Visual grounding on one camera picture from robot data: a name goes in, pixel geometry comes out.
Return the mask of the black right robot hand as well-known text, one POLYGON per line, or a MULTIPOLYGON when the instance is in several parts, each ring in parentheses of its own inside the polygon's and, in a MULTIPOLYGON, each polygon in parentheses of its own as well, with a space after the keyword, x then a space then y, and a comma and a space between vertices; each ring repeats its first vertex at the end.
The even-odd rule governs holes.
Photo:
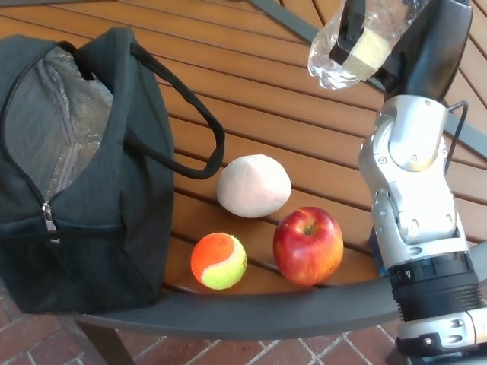
POLYGON ((329 57, 361 81, 376 79, 384 99, 444 101, 473 21, 467 1, 347 1, 329 57))

